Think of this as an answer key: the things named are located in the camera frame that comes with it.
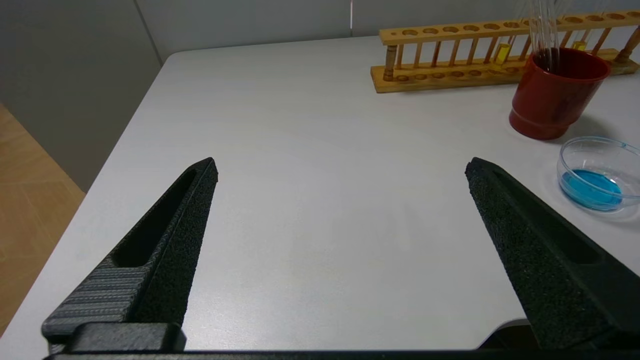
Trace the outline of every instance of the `red cup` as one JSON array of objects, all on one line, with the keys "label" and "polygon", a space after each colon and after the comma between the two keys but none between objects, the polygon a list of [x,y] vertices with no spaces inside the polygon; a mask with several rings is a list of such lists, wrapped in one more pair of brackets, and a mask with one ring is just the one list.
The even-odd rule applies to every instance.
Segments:
[{"label": "red cup", "polygon": [[611,73],[603,59],[584,51],[560,50],[559,70],[553,74],[531,55],[513,96],[509,123],[519,133],[548,140],[563,136]]}]

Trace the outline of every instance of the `white table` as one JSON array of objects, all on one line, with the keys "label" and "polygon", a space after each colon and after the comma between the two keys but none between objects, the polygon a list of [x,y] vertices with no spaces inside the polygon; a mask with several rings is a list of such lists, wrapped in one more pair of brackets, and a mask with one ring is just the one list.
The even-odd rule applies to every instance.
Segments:
[{"label": "white table", "polygon": [[[619,49],[630,30],[620,32]],[[471,349],[523,319],[468,192],[474,156],[640,273],[637,214],[596,217],[556,185],[563,140],[640,143],[639,75],[608,79],[570,134],[540,142],[508,125],[515,85],[376,94],[369,67],[384,54],[371,37],[169,58],[0,356],[46,355],[44,318],[207,156],[220,182],[182,327],[188,349]]]}]

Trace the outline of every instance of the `wooden test tube rack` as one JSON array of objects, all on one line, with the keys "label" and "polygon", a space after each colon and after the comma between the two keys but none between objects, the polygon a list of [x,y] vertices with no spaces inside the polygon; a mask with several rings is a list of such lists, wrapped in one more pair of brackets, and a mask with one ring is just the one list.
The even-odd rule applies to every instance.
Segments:
[{"label": "wooden test tube rack", "polygon": [[[621,26],[638,26],[625,48],[621,51],[601,49],[611,28]],[[608,61],[612,75],[633,74],[640,67],[629,59],[640,43],[640,10],[567,15],[558,19],[557,29],[566,31],[561,43],[563,47],[567,46],[567,41],[575,31],[605,29],[597,45],[587,52]],[[518,35],[527,36],[522,52],[508,56],[503,64],[497,65],[493,52],[498,39]],[[476,46],[480,38],[492,40],[486,54],[476,58]],[[380,40],[387,47],[387,60],[384,66],[371,67],[371,77],[379,93],[517,83],[522,77],[531,44],[528,20],[383,29],[380,30]],[[448,40],[454,41],[451,57],[447,61],[438,61],[440,44]],[[464,40],[471,41],[469,55],[464,60],[456,60],[458,46]],[[425,59],[427,62],[420,62],[425,42],[435,42],[435,50],[432,57]],[[407,56],[413,63],[403,63],[406,44],[416,44],[415,56]]]}]

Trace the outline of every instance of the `wooden floor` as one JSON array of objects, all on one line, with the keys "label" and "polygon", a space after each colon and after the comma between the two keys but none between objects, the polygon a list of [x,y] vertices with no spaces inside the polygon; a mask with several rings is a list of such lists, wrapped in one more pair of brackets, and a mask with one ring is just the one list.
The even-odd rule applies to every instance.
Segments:
[{"label": "wooden floor", "polygon": [[83,199],[0,104],[0,336]]}]

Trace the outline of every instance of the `blue liquid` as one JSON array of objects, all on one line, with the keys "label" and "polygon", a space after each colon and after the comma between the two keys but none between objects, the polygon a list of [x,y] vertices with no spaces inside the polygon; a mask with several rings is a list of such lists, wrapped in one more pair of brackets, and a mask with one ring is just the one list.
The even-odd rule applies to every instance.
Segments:
[{"label": "blue liquid", "polygon": [[[595,185],[600,189],[607,190],[611,193],[622,193],[620,191],[620,187],[616,183],[602,174],[583,169],[576,169],[573,172],[575,172],[575,174],[582,180],[585,180],[589,184]],[[562,178],[567,187],[567,189],[563,189],[564,193],[567,194],[571,200],[586,208],[610,211],[615,210],[622,202],[621,198],[595,189],[583,183],[568,172],[565,172],[562,175]]]}]

